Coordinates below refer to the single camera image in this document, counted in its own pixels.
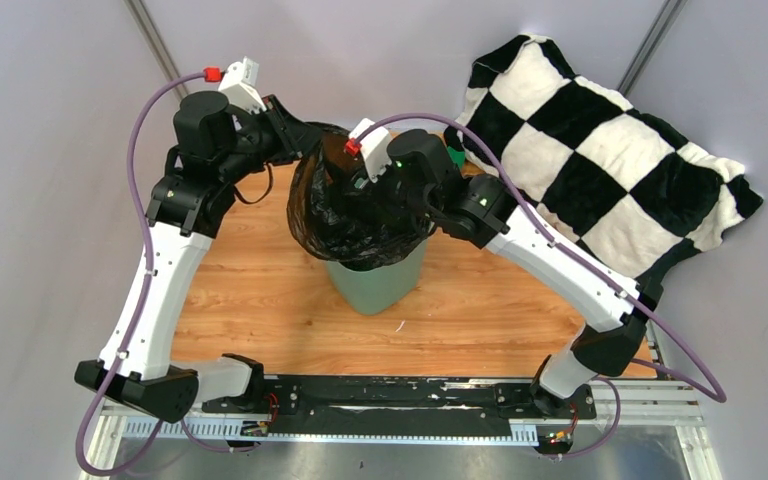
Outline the black plastic trash bag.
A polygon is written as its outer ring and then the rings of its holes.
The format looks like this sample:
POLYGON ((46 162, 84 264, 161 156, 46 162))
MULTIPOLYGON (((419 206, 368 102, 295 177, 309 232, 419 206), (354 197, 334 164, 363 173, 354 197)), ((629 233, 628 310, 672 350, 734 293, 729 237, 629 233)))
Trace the black plastic trash bag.
POLYGON ((356 187, 366 170, 344 152, 348 130, 323 122, 309 125, 321 136, 296 165, 286 206, 296 243, 319 260, 353 271, 406 259, 434 232, 431 222, 385 202, 370 185, 356 187))

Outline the green plastic trash bin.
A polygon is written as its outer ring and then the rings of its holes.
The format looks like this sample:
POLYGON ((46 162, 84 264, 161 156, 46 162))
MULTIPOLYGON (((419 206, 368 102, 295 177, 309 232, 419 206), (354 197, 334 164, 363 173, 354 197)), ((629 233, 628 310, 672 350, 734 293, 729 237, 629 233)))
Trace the green plastic trash bin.
POLYGON ((349 306, 362 315, 376 315, 398 303, 418 284, 429 241, 420 243, 402 261, 368 271, 354 271, 326 262, 328 277, 349 306))

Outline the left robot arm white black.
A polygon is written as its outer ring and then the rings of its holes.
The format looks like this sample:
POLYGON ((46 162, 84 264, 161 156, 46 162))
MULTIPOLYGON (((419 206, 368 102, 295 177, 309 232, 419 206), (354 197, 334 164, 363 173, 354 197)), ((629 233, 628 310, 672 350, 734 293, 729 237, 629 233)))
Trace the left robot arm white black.
POLYGON ((323 131, 274 96, 252 113, 216 91, 186 96, 172 125, 176 142, 141 220, 144 254, 123 312, 99 356, 80 362, 74 379, 166 423, 212 400, 253 413, 266 400, 261 363, 227 353, 212 362, 173 364, 175 330, 224 216, 241 199, 238 183, 310 156, 323 131))

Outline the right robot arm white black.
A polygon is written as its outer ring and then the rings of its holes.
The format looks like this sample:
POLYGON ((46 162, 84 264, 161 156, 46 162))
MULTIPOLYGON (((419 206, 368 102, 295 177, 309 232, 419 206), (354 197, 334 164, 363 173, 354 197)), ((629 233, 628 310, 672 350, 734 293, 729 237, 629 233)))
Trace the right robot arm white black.
POLYGON ((463 176, 442 139, 425 130, 355 131, 346 150, 362 159, 373 195, 386 207, 516 264, 583 317, 576 338, 548 356, 531 382, 537 413, 558 416, 582 385, 598 375, 617 377, 631 364, 647 330, 642 309, 656 306, 658 288, 595 261, 520 205, 500 178, 463 176))

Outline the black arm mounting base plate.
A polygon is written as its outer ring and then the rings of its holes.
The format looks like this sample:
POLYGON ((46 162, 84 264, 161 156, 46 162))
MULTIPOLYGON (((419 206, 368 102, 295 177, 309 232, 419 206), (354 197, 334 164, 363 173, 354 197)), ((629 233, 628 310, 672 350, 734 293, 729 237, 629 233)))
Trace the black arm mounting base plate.
POLYGON ((533 399, 529 380, 469 377, 271 375, 257 402, 241 407, 221 398, 201 409, 276 412, 278 433, 383 437, 502 437, 513 420, 569 427, 596 416, 588 386, 549 406, 533 399))

